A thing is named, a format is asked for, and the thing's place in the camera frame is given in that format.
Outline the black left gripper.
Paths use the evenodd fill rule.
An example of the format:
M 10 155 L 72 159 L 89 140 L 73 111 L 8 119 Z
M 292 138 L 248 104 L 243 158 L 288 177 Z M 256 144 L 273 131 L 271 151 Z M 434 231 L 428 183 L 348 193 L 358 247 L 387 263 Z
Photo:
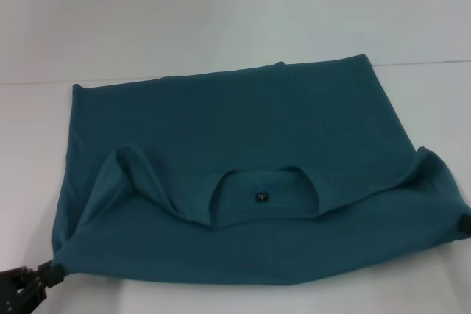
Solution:
M 47 298 L 46 289 L 60 284 L 65 270 L 48 261 L 36 271 L 20 267 L 1 272 L 1 313 L 30 314 Z

